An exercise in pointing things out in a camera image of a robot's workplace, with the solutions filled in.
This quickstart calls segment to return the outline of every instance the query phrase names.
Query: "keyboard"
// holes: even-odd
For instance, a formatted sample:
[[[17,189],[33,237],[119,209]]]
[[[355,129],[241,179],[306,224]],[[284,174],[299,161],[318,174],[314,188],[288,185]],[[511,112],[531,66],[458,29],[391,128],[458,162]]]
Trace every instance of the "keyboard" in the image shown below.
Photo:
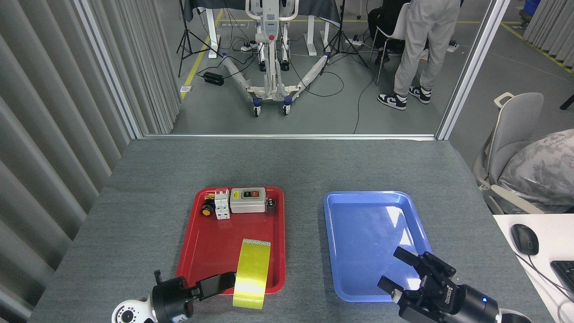
[[[550,267],[560,279],[562,286],[574,294],[574,260],[555,260],[550,262]]]

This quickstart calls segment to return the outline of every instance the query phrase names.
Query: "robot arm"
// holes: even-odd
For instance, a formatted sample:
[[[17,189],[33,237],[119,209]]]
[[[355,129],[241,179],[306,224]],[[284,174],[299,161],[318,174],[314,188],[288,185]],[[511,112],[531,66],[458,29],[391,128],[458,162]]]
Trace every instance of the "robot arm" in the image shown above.
[[[478,290],[451,281],[456,270],[425,252],[414,255],[397,247],[396,258],[414,267],[421,278],[418,290],[404,290],[381,277],[378,287],[399,306],[399,316],[411,323],[532,323],[521,313],[499,309],[498,303]]]
[[[116,306],[112,323],[173,323],[191,318],[193,315],[193,300],[204,299],[219,295],[226,289],[235,286],[235,273],[215,275],[205,278],[188,287],[183,277],[175,277],[164,282],[160,279],[160,271],[155,271],[156,283],[151,297],[145,301],[129,299]]]

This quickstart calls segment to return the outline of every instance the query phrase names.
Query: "red tray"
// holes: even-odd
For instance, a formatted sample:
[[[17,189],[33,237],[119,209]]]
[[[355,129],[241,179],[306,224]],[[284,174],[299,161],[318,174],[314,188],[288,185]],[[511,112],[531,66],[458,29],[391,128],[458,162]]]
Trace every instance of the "red tray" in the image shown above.
[[[274,294],[285,285],[285,213],[283,192],[265,187],[265,194],[277,202],[275,215],[267,213],[231,213],[231,218],[217,220],[204,216],[201,207],[205,195],[219,187],[207,188],[195,195],[185,240],[181,249],[176,276],[183,276],[193,285],[204,278],[228,271],[237,271],[243,239],[271,242],[269,271],[265,294]],[[232,295],[228,289],[223,295]]]

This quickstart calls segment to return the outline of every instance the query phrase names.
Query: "gray floor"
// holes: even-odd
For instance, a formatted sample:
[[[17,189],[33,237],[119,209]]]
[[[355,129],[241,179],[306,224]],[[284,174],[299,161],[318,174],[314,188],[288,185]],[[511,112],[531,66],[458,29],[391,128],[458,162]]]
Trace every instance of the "gray floor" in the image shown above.
[[[369,4],[369,9],[376,6],[376,3],[373,3]],[[383,68],[379,86],[371,83],[366,87],[374,75],[372,70],[376,67],[371,63],[370,68],[372,70],[369,70],[353,60],[353,58],[356,60],[357,57],[347,56],[326,69],[341,77],[344,82],[344,89],[339,94],[327,98],[303,93],[292,105],[291,113],[288,116],[281,114],[281,103],[265,102],[261,116],[254,118],[251,111],[252,105],[244,99],[232,79],[226,79],[226,83],[222,87],[218,87],[205,83],[202,78],[195,76],[192,82],[193,89],[187,94],[181,105],[181,112],[172,133],[434,133],[478,31],[479,24],[477,22],[484,16],[488,3],[488,0],[467,1],[463,5],[455,31],[455,38],[460,46],[454,53],[447,53],[443,70],[439,76],[440,81],[437,87],[433,89],[433,101],[428,106],[410,100],[407,110],[396,111],[377,102],[376,96],[379,93],[392,90],[394,71],[400,60],[398,57],[392,57],[391,62]],[[520,21],[518,11],[519,8],[523,7],[523,4],[523,0],[513,0],[503,21]],[[175,1],[158,1],[158,7],[168,43],[174,44],[171,58],[175,68],[177,68],[179,55],[175,53],[175,49],[181,39],[183,25],[179,13],[179,4]],[[364,20],[366,18],[365,9],[363,8],[363,20],[356,21],[358,6],[351,2],[350,5],[348,4],[348,8],[346,19],[353,20],[353,22],[344,24],[345,33],[350,37],[355,34],[362,34],[367,27]],[[232,10],[231,14],[237,20],[246,18],[245,14],[238,10]],[[222,21],[225,19],[229,19],[227,11],[224,11],[222,16]],[[318,48],[320,47],[318,30],[322,26],[322,22],[316,23],[315,45]],[[516,27],[518,25],[509,24],[509,26]],[[293,22],[289,29],[290,38],[297,40],[305,28],[305,22]],[[201,19],[197,15],[191,22],[190,29],[202,40],[207,37],[207,32],[203,29]],[[231,29],[218,29],[218,33],[222,34],[223,37],[222,47],[229,47],[232,38],[231,32],[233,37],[245,37],[238,28],[234,28],[233,31]],[[247,35],[254,34],[253,22],[250,22],[249,27],[243,32]],[[192,39],[194,50],[198,50],[200,45],[200,42]],[[366,47],[360,50],[364,52],[362,55],[366,60],[369,56],[369,53],[366,52],[368,50]],[[249,57],[247,54],[230,49],[224,49],[224,51],[233,53],[231,55],[241,60]],[[318,57],[305,56],[307,51],[304,40],[293,41],[291,53],[295,69],[300,75],[318,59]],[[184,60],[181,77],[178,79],[180,84],[186,82],[198,57],[199,55],[194,55]],[[219,60],[208,59],[207,55],[204,55],[199,61],[197,71],[208,66],[215,66],[218,62]],[[210,71],[228,75],[228,71],[224,67],[213,68]],[[262,75],[258,71],[256,63],[245,70],[245,76],[247,79],[251,78],[254,84],[262,83]],[[293,69],[283,73],[283,76],[286,84],[298,82]],[[342,85],[341,80],[335,75],[324,74],[311,85],[311,91],[328,95],[340,90]],[[574,76],[572,74],[566,72],[565,69],[543,56],[507,29],[500,27],[466,105],[460,114],[450,141],[463,155],[465,161],[470,164],[495,122],[497,110],[492,104],[492,100],[505,91],[514,94],[538,91],[544,94],[545,106],[534,134],[536,138],[554,131],[574,128],[574,108],[566,111],[557,108],[572,95],[573,89]]]

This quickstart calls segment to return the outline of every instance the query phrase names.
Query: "yellow tape roll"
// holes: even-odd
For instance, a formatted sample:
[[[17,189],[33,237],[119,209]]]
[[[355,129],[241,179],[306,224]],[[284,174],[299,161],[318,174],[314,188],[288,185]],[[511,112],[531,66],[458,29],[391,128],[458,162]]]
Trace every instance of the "yellow tape roll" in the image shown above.
[[[263,308],[270,253],[271,242],[243,239],[235,278],[233,306],[258,310]]]

